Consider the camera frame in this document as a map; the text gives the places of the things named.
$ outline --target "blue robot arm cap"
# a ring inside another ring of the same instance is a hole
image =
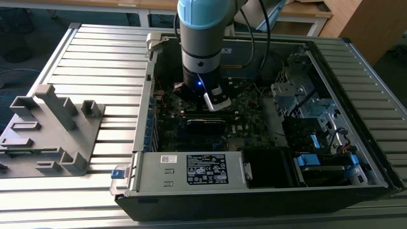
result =
[[[178,15],[190,28],[205,30],[218,25],[231,8],[230,0],[179,0]]]

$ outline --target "motherboard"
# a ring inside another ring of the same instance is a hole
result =
[[[230,86],[246,83],[242,79],[225,80]],[[182,100],[171,84],[156,80],[155,89],[159,151],[237,151],[243,146],[274,146],[263,121],[261,91],[247,90],[227,109],[210,112],[205,105]]]

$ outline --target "wooden desk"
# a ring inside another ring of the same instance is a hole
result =
[[[150,27],[150,15],[175,15],[178,0],[0,0],[0,6],[50,9],[136,13],[140,25]],[[318,36],[331,12],[323,12],[314,3],[293,2],[283,8],[278,21],[311,23],[309,36]]]

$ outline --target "barcode sticker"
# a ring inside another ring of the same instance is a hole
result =
[[[176,156],[175,155],[163,155],[160,159],[162,163],[176,163]]]

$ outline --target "table surface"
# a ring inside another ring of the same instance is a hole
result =
[[[176,10],[178,0],[15,0],[51,4],[84,5],[100,7],[135,7],[142,9]],[[298,1],[286,5],[282,16],[331,18],[333,12],[321,11],[315,3]]]

